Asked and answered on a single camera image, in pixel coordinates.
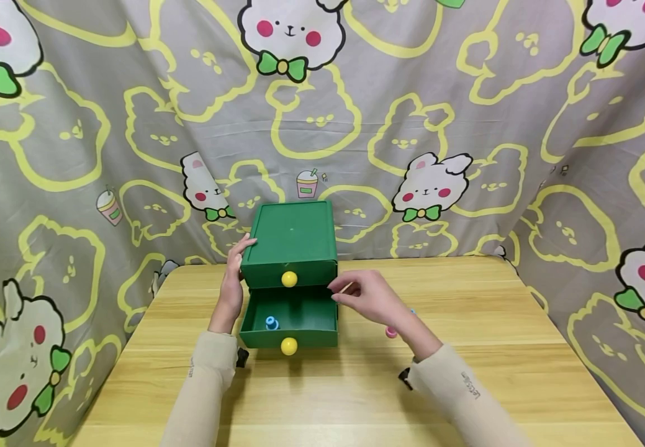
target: blue toy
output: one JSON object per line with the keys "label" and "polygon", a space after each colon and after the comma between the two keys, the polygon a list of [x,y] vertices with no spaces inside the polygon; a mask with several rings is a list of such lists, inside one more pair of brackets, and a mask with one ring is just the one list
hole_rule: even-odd
{"label": "blue toy", "polygon": [[265,329],[267,330],[278,330],[280,328],[280,323],[275,319],[274,316],[270,315],[265,319]]}

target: yellow drawer handle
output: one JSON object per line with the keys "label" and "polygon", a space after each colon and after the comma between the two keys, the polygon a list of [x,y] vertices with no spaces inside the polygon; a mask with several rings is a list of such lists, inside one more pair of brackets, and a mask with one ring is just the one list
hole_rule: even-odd
{"label": "yellow drawer handle", "polygon": [[282,284],[285,287],[295,287],[295,284],[297,284],[297,274],[295,274],[295,272],[283,273]]}
{"label": "yellow drawer handle", "polygon": [[297,352],[297,340],[295,340],[293,337],[285,338],[280,344],[280,350],[286,356],[292,356]]}

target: table top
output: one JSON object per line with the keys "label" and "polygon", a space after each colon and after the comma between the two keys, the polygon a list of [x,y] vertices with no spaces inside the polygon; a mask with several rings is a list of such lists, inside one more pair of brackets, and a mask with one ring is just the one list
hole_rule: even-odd
{"label": "table top", "polygon": [[[368,268],[455,347],[535,446],[642,446],[503,260],[340,263]],[[70,446],[158,446],[222,277],[222,265],[168,276]],[[346,307],[339,326],[338,348],[251,350],[224,396],[217,445],[463,446],[397,379],[412,358],[399,337]]]}

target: drawer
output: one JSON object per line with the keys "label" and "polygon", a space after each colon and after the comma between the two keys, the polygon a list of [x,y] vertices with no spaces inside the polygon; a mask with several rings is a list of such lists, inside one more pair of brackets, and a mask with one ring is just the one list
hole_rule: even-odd
{"label": "drawer", "polygon": [[[278,329],[268,330],[272,316]],[[337,304],[323,286],[280,287],[250,291],[240,338],[247,348],[280,349],[285,338],[297,340],[299,348],[337,346]]]}
{"label": "drawer", "polygon": [[263,204],[253,222],[257,244],[243,254],[241,272],[251,289],[283,287],[293,272],[296,286],[326,286],[337,276],[337,248],[329,202]]}

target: sleeve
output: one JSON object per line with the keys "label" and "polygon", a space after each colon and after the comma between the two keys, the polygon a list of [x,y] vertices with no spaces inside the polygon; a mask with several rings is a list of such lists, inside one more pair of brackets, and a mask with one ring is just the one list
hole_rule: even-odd
{"label": "sleeve", "polygon": [[415,363],[408,381],[441,410],[468,447],[530,447],[528,437],[454,348],[443,345]]}
{"label": "sleeve", "polygon": [[213,447],[220,401],[235,375],[238,342],[229,334],[201,333],[191,368],[163,432],[161,447]]}

